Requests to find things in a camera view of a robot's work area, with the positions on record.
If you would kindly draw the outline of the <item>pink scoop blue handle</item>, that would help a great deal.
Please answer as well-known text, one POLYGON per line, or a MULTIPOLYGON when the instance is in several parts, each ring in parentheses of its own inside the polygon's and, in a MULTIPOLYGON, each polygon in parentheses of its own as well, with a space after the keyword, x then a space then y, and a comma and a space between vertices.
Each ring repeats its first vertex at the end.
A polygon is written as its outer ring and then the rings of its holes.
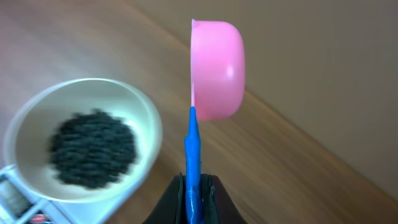
POLYGON ((192 20, 190 39, 191 106, 186 158, 185 210, 189 223, 202 223, 199 121, 225 119, 237 112, 245 88, 241 34, 228 22, 192 20))

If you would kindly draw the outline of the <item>black beans in bowl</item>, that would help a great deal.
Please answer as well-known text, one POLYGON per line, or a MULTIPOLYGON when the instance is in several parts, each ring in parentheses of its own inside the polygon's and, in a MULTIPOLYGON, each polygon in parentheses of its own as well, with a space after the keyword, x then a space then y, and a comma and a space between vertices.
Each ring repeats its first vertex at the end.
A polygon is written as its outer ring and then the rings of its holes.
POLYGON ((49 152, 61 182, 87 189, 119 182, 138 157, 130 127, 99 109, 75 113, 62 122, 51 137, 49 152))

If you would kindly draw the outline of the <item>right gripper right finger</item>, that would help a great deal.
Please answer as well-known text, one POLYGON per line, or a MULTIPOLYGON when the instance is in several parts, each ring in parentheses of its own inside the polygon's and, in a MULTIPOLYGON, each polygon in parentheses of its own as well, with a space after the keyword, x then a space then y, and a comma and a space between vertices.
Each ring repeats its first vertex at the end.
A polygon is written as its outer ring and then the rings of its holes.
POLYGON ((247 224, 216 175, 201 175, 204 224, 247 224))

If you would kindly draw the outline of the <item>white ceramic bowl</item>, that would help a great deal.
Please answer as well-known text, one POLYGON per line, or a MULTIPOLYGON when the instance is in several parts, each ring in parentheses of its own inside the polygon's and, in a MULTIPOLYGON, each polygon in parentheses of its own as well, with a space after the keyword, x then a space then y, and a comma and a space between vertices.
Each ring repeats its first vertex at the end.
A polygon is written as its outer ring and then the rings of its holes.
POLYGON ((153 102, 139 89, 116 80, 84 78, 51 86, 31 98, 11 119, 3 140, 6 165, 35 195, 66 203, 91 203, 127 191, 146 180, 160 151, 162 122, 153 102), (62 183, 50 164, 49 140, 73 113, 101 109, 121 118, 136 137, 137 161, 119 182, 89 190, 62 183))

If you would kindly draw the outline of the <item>white digital kitchen scale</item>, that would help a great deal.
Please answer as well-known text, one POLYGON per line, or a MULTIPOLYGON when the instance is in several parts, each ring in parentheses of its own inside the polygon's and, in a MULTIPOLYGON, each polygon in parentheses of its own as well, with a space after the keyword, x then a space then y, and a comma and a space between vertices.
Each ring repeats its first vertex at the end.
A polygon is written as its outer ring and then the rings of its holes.
POLYGON ((102 224, 132 195, 127 190, 93 203, 47 200, 28 191, 13 166, 1 169, 1 223, 102 224))

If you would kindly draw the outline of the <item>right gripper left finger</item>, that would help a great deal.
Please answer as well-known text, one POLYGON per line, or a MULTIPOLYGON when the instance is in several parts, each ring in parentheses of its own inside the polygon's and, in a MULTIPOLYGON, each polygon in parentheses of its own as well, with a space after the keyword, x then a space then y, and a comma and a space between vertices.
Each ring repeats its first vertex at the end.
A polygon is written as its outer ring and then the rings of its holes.
POLYGON ((187 224, 185 176, 175 175, 143 224, 187 224))

